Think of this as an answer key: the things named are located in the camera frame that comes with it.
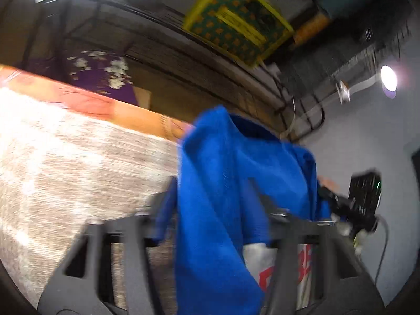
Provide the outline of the white clip desk lamp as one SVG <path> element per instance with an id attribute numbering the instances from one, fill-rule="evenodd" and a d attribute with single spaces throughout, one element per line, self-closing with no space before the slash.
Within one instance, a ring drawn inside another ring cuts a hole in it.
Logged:
<path id="1" fill-rule="evenodd" d="M 381 83 L 382 89 L 388 98 L 395 98 L 398 87 L 398 77 L 396 72 L 388 65 L 382 65 L 379 72 L 376 72 L 367 80 L 362 80 L 355 85 L 349 86 L 340 80 L 336 84 L 336 90 L 341 104 L 351 101 L 352 95 L 367 90 L 377 83 Z"/>

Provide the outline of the white and blue jacket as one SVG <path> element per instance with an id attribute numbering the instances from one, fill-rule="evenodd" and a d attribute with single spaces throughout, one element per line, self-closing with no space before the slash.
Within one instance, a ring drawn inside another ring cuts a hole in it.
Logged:
<path id="1" fill-rule="evenodd" d="M 257 314 L 263 290 L 243 247 L 267 243 L 262 193 L 304 220 L 330 217 L 310 151 L 224 107 L 204 112 L 182 141 L 174 277 L 180 314 Z"/>

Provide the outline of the yellow green storage box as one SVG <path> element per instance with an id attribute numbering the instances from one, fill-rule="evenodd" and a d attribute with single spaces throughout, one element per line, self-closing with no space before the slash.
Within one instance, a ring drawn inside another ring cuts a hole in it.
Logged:
<path id="1" fill-rule="evenodd" d="M 197 0 L 182 29 L 248 67 L 254 67 L 294 30 L 269 0 Z"/>

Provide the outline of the black clothes rack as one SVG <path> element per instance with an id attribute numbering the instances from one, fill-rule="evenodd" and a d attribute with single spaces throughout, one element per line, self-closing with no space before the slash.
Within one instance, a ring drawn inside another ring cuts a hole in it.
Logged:
<path id="1" fill-rule="evenodd" d="M 41 26 L 51 34 L 49 50 L 58 75 L 68 81 L 64 56 L 73 47 L 114 51 L 137 65 L 161 73 L 185 88 L 246 114 L 300 141 L 319 130 L 325 110 L 317 95 L 312 109 L 293 99 L 273 73 L 258 77 L 235 60 L 202 43 L 181 28 L 181 14 L 165 7 L 148 12 L 125 0 L 36 0 L 39 13 L 28 37 L 21 65 L 29 61 Z"/>

